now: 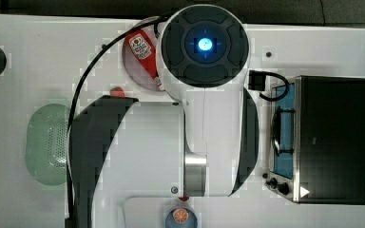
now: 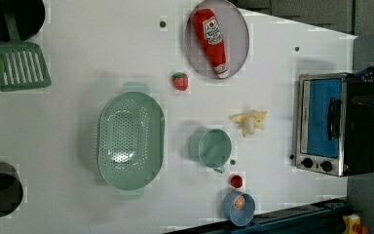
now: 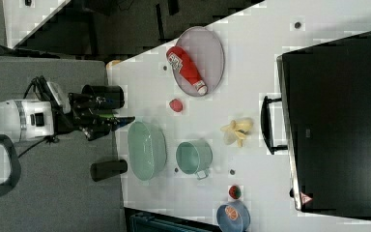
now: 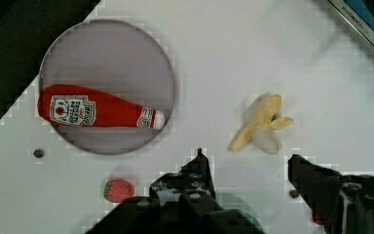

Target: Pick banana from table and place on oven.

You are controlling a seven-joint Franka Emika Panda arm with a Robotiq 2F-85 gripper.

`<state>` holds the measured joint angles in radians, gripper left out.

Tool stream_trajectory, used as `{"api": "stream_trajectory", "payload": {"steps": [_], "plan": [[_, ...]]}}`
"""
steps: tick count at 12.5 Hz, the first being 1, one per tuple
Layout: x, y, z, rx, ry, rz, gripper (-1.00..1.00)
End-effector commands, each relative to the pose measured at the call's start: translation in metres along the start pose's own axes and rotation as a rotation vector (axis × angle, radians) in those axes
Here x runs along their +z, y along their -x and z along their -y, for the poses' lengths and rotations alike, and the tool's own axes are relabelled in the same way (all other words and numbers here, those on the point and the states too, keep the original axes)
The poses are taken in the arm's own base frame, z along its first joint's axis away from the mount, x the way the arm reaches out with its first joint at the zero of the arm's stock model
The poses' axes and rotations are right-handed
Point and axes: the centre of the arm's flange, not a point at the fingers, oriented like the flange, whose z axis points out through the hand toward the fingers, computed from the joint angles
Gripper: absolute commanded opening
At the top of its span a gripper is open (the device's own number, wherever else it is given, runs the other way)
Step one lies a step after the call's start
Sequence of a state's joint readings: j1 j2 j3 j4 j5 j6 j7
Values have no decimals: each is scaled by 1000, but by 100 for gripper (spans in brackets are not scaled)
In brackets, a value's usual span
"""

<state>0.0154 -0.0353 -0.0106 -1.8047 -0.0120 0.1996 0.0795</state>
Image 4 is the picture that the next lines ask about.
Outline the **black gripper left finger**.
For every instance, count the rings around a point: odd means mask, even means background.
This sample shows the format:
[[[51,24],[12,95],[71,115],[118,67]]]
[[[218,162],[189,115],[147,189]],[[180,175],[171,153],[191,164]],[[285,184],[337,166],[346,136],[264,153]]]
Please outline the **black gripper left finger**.
[[[255,221],[217,202],[203,152],[177,173],[149,187],[149,195],[126,199],[87,234],[263,234]]]

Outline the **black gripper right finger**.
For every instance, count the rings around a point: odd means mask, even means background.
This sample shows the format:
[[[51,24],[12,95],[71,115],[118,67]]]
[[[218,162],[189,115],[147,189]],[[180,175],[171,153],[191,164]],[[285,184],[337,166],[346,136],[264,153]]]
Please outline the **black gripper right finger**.
[[[288,180],[326,234],[374,234],[374,176],[341,175],[294,154]]]

